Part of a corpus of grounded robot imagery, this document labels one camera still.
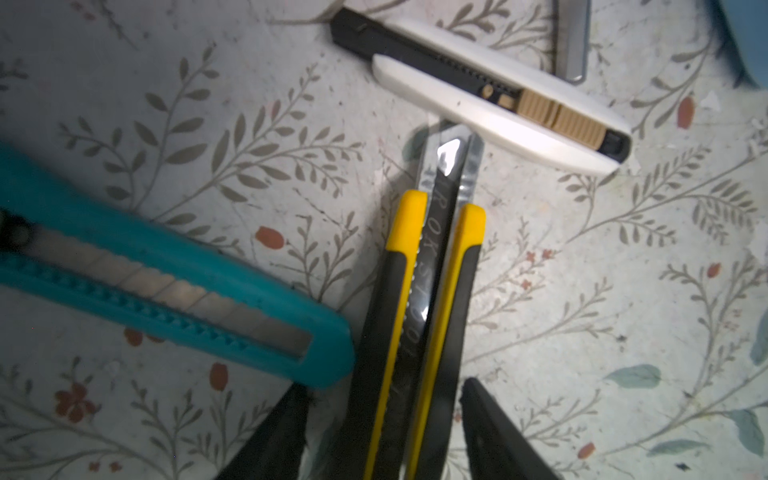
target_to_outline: floral tablecloth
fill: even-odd
[[[359,335],[414,132],[332,45],[335,0],[6,0],[0,137],[243,258]],[[550,2],[350,0],[551,70]],[[607,179],[488,146],[463,376],[564,478],[768,478],[768,94],[705,0],[595,0],[579,88],[634,126]],[[289,382],[0,289],[0,477],[211,478]],[[343,419],[317,392],[302,478]],[[445,478],[468,478],[455,412]]]

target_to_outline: black rubber grip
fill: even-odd
[[[462,366],[469,300],[472,297],[472,283],[475,281],[479,257],[480,245],[469,247],[462,259],[462,269],[458,272],[448,329],[445,331],[435,389],[432,391],[424,440],[416,467],[418,480],[439,480],[445,464],[458,388],[458,372]]]
[[[407,259],[386,251],[357,348],[357,360],[349,389],[346,420],[334,455],[330,478],[362,478],[379,405],[392,328],[406,277]]]

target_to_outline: yellow plastic edge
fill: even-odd
[[[432,393],[435,390],[435,379],[442,356],[442,347],[445,343],[445,332],[448,330],[448,323],[453,307],[453,298],[456,293],[456,284],[458,275],[462,269],[464,254],[469,247],[482,245],[482,239],[485,235],[485,211],[477,205],[467,204],[462,208],[462,212],[456,225],[456,231],[453,236],[453,248],[451,256],[445,271],[445,282],[443,283],[442,295],[438,298],[437,313],[432,335],[427,347],[427,359],[424,366],[424,375],[422,377],[421,388],[419,389],[419,400],[416,403],[415,418],[413,423],[413,441],[410,450],[406,456],[406,480],[414,480],[416,467],[419,461],[419,452],[422,449],[424,441],[424,428],[427,424],[429,407],[432,404]]]
[[[390,252],[400,252],[406,256],[406,273],[402,281],[400,299],[397,306],[397,316],[392,327],[392,339],[389,341],[389,353],[387,354],[386,367],[384,368],[384,380],[382,381],[379,404],[376,407],[376,419],[373,423],[371,442],[368,448],[366,469],[363,480],[370,480],[373,476],[373,466],[376,463],[376,453],[379,450],[379,440],[384,424],[384,413],[389,398],[389,387],[392,385],[392,371],[395,369],[397,347],[400,343],[402,321],[406,314],[408,295],[411,291],[413,267],[416,263],[416,254],[419,251],[419,240],[422,236],[424,216],[427,211],[427,193],[418,190],[408,190],[400,199],[395,221],[389,231],[389,239],[386,249]]]

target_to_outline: teal utility knife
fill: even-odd
[[[311,387],[332,385],[355,359],[338,313],[84,197],[5,145],[0,283]]]

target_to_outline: box cutter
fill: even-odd
[[[384,24],[347,8],[338,45],[372,61],[384,87],[540,163],[603,176],[632,150],[629,124],[573,85],[410,18]]]
[[[427,137],[418,190],[402,196],[389,233],[346,420],[325,475],[311,478],[441,478],[485,231],[471,203],[482,152],[465,125]],[[308,401],[290,389],[218,479],[295,480]],[[477,379],[464,382],[461,404],[474,480],[556,478]]]
[[[101,205],[0,144],[0,284],[324,388],[355,360],[336,312]]]

